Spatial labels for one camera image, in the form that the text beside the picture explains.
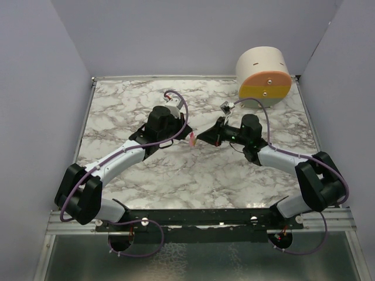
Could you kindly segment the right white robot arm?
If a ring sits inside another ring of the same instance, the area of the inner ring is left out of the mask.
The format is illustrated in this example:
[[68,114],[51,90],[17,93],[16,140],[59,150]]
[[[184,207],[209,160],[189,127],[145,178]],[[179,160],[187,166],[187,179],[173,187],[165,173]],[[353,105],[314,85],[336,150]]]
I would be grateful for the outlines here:
[[258,117],[246,114],[239,128],[228,125],[226,119],[220,117],[211,128],[198,134],[197,139],[216,147],[223,142],[242,145],[243,154],[250,163],[275,168],[297,178],[300,192],[283,198],[270,208],[269,222],[274,228],[282,229],[297,214],[321,212],[346,196],[346,187],[327,153],[302,156],[282,152],[273,149],[262,137],[262,132]]

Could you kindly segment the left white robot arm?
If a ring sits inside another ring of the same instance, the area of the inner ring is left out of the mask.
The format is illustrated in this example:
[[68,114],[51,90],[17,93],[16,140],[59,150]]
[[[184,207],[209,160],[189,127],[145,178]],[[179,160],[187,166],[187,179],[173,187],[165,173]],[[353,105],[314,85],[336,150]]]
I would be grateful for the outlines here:
[[102,198],[103,188],[131,166],[143,162],[161,144],[184,139],[192,132],[188,113],[179,108],[155,106],[148,120],[129,139],[109,155],[89,165],[70,165],[63,176],[54,203],[60,208],[61,221],[76,220],[86,225],[94,219],[109,221],[117,231],[129,226],[126,208],[115,200]]

